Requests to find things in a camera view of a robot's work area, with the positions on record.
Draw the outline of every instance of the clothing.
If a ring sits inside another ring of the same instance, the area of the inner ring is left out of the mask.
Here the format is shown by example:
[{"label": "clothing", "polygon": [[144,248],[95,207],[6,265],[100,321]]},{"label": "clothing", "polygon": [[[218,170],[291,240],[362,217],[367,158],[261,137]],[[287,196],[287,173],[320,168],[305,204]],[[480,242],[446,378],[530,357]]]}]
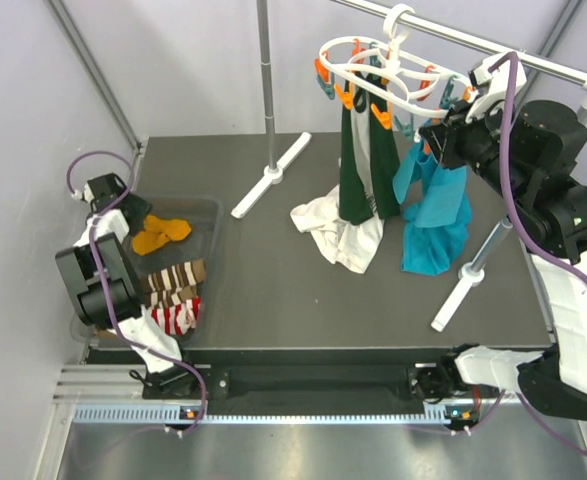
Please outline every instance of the clothing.
[{"label": "clothing", "polygon": [[[368,75],[366,80],[386,89],[380,77]],[[384,129],[370,108],[374,104],[386,112],[386,101],[352,87],[353,108],[342,109],[339,212],[343,220],[359,225],[375,213],[380,219],[400,214],[392,187],[400,160],[392,130]]]},{"label": "clothing", "polygon": [[131,239],[131,248],[140,256],[159,250],[167,243],[180,242],[191,233],[186,220],[163,220],[155,215],[144,218],[144,230]]},{"label": "clothing", "polygon": [[195,328],[195,321],[200,309],[200,299],[193,298],[174,307],[153,307],[149,313],[155,323],[169,335],[184,335]]},{"label": "clothing", "polygon": [[291,219],[300,232],[311,232],[329,262],[364,273],[382,240],[384,222],[377,215],[359,225],[342,220],[338,209],[340,188],[336,186],[325,197],[295,207]]},{"label": "clothing", "polygon": [[471,206],[464,193],[466,168],[441,168],[424,153],[424,140],[414,144],[393,179],[397,201],[403,203],[411,183],[422,180],[423,200],[404,211],[406,272],[439,275],[447,271],[464,249]]},{"label": "clothing", "polygon": [[206,279],[204,260],[178,263],[140,278],[144,305],[155,323],[170,335],[195,328],[200,310],[197,285]]}]

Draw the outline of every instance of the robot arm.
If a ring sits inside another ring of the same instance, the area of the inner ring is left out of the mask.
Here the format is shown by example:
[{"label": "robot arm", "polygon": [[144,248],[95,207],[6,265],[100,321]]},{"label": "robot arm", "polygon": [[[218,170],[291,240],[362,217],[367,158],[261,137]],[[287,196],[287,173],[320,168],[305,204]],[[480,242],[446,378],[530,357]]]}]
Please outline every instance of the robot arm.
[{"label": "robot arm", "polygon": [[[489,67],[501,56],[470,72],[474,96],[454,103],[441,123],[419,130],[443,167],[469,166],[500,194],[497,107],[504,100],[508,66]],[[525,81],[519,66],[516,90]],[[586,140],[586,127],[569,107],[529,102],[514,119],[509,168],[516,210],[529,236],[587,274],[587,186],[571,177]],[[533,263],[552,307],[558,343],[538,352],[458,348],[439,366],[451,379],[447,393],[490,385],[522,393],[547,415],[587,420],[587,288],[537,255]]]},{"label": "robot arm", "polygon": [[152,355],[148,349],[181,361],[182,352],[175,338],[167,335],[155,323],[144,307],[144,295],[133,265],[122,248],[130,225],[141,225],[150,209],[145,200],[129,194],[120,209],[100,215],[102,209],[121,194],[123,182],[114,174],[92,179],[84,188],[83,200],[91,203],[94,213],[80,239],[70,248],[57,253],[55,260],[80,320],[116,333],[106,307],[106,298],[99,281],[97,267],[89,246],[89,231],[96,224],[96,246],[108,276],[109,293],[115,308],[118,327],[144,360],[147,377],[143,380],[145,396],[171,396],[184,388],[185,371],[173,362]]}]

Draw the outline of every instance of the dark gray tabletop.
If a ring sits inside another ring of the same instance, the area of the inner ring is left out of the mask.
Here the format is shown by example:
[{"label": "dark gray tabletop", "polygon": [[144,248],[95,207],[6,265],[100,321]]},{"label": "dark gray tabletop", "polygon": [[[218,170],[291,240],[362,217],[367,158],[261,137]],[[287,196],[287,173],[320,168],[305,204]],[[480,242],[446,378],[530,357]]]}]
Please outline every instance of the dark gray tabletop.
[{"label": "dark gray tabletop", "polygon": [[[282,154],[296,135],[278,135]],[[401,153],[406,145],[399,147]],[[242,220],[231,209],[262,175],[263,135],[151,138],[137,187],[141,195],[212,195],[225,209],[219,278],[197,347],[327,348],[547,345],[549,337],[521,246],[514,234],[490,259],[443,333],[430,327],[473,257],[504,215],[501,198],[469,175],[473,208],[462,258],[438,277],[400,271],[404,222],[391,219],[364,275],[331,265],[289,213],[338,182],[339,135],[314,134],[311,143]],[[413,198],[418,197],[413,189]]]}]

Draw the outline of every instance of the plastic tray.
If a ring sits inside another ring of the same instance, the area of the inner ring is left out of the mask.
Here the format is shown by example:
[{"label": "plastic tray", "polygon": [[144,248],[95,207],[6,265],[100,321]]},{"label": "plastic tray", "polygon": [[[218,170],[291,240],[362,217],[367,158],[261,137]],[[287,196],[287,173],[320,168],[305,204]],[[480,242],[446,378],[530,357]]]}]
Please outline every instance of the plastic tray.
[{"label": "plastic tray", "polygon": [[[191,225],[191,233],[182,242],[170,242],[157,252],[140,257],[131,250],[130,238],[124,241],[123,247],[138,276],[148,275],[176,263],[204,258],[206,264],[206,280],[198,286],[200,295],[200,311],[198,327],[186,335],[176,337],[180,345],[188,345],[197,336],[206,322],[207,302],[210,292],[215,288],[218,271],[219,253],[218,239],[222,224],[222,204],[212,197],[160,197],[145,196],[153,205],[152,213],[160,218],[182,218]],[[77,316],[73,319],[71,335],[80,342],[94,335],[94,329],[84,325]],[[99,338],[98,348],[118,348],[122,342],[115,338]]]}]

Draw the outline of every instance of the blue cloth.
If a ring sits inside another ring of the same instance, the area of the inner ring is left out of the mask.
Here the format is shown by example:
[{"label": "blue cloth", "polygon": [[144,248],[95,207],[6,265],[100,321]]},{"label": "blue cloth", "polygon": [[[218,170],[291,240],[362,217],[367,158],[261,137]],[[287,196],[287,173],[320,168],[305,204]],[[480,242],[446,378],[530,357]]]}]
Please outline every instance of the blue cloth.
[{"label": "blue cloth", "polygon": [[424,153],[424,140],[413,144],[393,178],[397,201],[406,200],[409,186],[422,180],[421,202],[404,210],[405,272],[439,275],[447,271],[464,249],[471,221],[471,205],[464,193],[466,168],[441,168]]}]

